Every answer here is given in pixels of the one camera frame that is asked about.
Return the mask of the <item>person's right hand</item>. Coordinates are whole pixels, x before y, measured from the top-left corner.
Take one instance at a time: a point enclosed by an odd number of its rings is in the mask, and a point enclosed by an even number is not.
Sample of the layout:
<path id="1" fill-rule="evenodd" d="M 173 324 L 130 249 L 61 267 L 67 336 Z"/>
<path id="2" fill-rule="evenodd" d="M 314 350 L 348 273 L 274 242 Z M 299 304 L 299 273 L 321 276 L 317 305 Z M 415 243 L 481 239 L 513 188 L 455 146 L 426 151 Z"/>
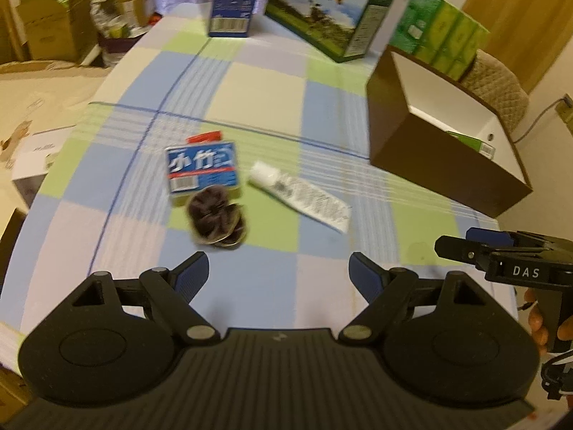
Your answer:
<path id="1" fill-rule="evenodd" d="M 547 352 L 547 344 L 549 341 L 549 330 L 544 325 L 544 319 L 541 315 L 539 307 L 537 306 L 537 299 L 535 297 L 534 291 L 528 288 L 524 292 L 524 300 L 527 303 L 532 303 L 533 307 L 528 315 L 528 325 L 531 330 L 531 336 L 533 341 L 538 346 L 541 355 Z M 563 322 L 558 328 L 558 338 L 561 341 L 571 341 L 573 339 L 573 316 L 568 317 L 568 319 Z"/>

